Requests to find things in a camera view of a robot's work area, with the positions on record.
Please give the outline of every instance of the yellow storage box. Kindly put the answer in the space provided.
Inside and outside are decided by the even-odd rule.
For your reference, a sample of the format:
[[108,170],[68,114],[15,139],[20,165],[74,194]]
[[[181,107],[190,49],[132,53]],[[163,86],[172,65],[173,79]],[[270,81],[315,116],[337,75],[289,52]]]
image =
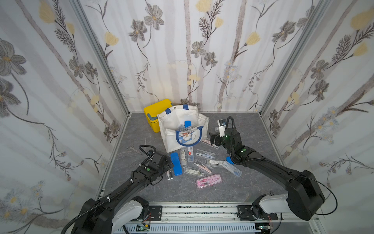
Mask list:
[[171,101],[169,99],[165,99],[144,108],[144,114],[147,118],[147,121],[155,133],[158,133],[160,131],[160,125],[159,120],[157,119],[157,115],[161,114],[164,110],[170,107],[172,107]]

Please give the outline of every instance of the white tote bag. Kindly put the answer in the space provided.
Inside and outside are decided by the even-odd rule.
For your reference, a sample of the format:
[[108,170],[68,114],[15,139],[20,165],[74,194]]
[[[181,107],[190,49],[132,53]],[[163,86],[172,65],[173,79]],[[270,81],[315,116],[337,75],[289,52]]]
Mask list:
[[[161,137],[166,152],[172,152],[183,146],[194,146],[208,133],[209,118],[199,114],[196,106],[178,105],[166,109],[157,115],[160,125]],[[193,129],[179,132],[178,127],[184,121],[191,121]]]

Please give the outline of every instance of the clear plastic pencil case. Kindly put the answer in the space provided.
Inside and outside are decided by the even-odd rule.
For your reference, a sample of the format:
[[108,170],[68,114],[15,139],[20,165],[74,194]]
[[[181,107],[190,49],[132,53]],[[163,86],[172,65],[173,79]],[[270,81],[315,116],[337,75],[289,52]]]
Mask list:
[[215,153],[208,152],[208,151],[205,151],[205,150],[202,150],[202,149],[197,149],[196,150],[196,155],[200,156],[200,157],[203,157],[203,158],[215,159],[215,157],[214,157]]
[[193,162],[193,146],[187,147],[188,156],[187,156],[187,162]]
[[227,161],[224,161],[222,166],[237,177],[240,177],[242,175],[242,171],[240,171],[238,168],[234,167]]
[[188,155],[187,147],[183,146],[181,148],[181,165],[187,165],[187,155]]
[[199,177],[204,177],[206,174],[205,171],[192,167],[184,167],[184,173]]
[[193,164],[194,164],[195,167],[197,167],[197,168],[199,168],[199,169],[205,171],[206,173],[208,173],[208,174],[212,174],[213,167],[206,165],[206,164],[203,163],[202,161],[195,159],[195,160],[193,161]]
[[222,167],[224,161],[221,160],[214,160],[214,159],[206,159],[205,164],[211,167]]
[[221,176],[218,174],[215,174],[215,175],[211,175],[211,176],[196,180],[196,186],[197,188],[204,188],[204,187],[212,186],[212,185],[215,185],[221,182],[222,182]]

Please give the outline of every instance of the gray marble floor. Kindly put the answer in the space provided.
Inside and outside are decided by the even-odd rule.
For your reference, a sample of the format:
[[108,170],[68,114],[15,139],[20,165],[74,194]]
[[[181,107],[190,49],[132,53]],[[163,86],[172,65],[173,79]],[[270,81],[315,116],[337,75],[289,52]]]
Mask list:
[[[204,113],[209,117],[209,132],[214,132],[217,120],[233,116],[235,126],[240,132],[243,144],[256,149],[265,157],[278,162],[274,149],[260,117],[256,113]],[[146,158],[126,148],[134,144],[135,148],[144,144],[156,147],[157,151],[165,152],[160,133],[155,133],[148,125],[143,113],[133,113],[125,135],[119,147],[118,154],[114,159],[112,170],[105,185],[105,192],[111,192],[119,185],[129,179],[130,172],[137,168],[139,163]],[[212,148],[206,144],[199,143],[194,149],[203,149],[216,153],[218,160],[225,160],[226,151],[223,147]],[[220,174],[223,182],[215,186],[197,189],[196,180],[198,177],[182,174],[172,180],[163,179],[155,186],[148,186],[138,193],[142,198],[151,202],[183,202],[183,201],[253,201],[261,194],[283,194],[286,191],[277,183],[262,175],[261,173],[237,166],[243,171],[241,177],[236,177],[224,168],[215,168],[213,174]]]

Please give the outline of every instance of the yellow flower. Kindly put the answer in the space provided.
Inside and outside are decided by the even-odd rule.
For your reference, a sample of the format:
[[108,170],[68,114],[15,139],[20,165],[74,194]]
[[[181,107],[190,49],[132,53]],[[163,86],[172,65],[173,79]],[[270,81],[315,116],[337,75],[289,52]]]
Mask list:
[[118,38],[115,35],[111,34],[110,32],[106,32],[105,42],[110,46],[114,46],[118,43]]
[[74,35],[75,33],[74,25],[72,23],[66,23],[66,26],[68,27],[69,32]]
[[197,76],[196,74],[189,75],[188,78],[195,81],[199,81],[201,79],[201,77]]
[[294,100],[295,105],[299,104],[299,95],[297,94],[297,92],[292,93],[292,99]]
[[353,52],[353,55],[361,56],[361,55],[366,54],[366,52],[368,52],[368,47],[366,45],[366,42],[362,42],[361,45],[357,47],[357,49],[355,49],[355,51]]
[[27,208],[23,208],[23,209],[21,210],[21,214],[24,215],[24,214],[26,214],[26,213],[27,213]]
[[212,4],[212,0],[200,0],[196,4],[196,8],[200,12],[207,12],[210,10],[211,4]]
[[361,12],[351,19],[351,27],[355,30],[363,29],[374,17],[374,9]]
[[6,218],[8,218],[9,216],[10,216],[10,212],[7,211],[7,212],[5,213],[5,215],[4,215],[4,218],[6,219]]
[[259,41],[260,41],[260,36],[258,35],[258,33],[253,32],[253,33],[250,34],[250,36],[248,37],[248,39],[245,43],[247,45],[254,45]]
[[51,7],[45,1],[40,2],[39,6],[39,17],[45,23],[53,23],[55,21],[55,14],[53,13]]
[[220,17],[217,17],[217,19],[215,20],[215,27],[219,28],[222,25],[223,25],[223,19],[221,19]]
[[99,95],[92,96],[92,98],[91,98],[91,105],[94,105],[99,100],[100,100],[100,96]]

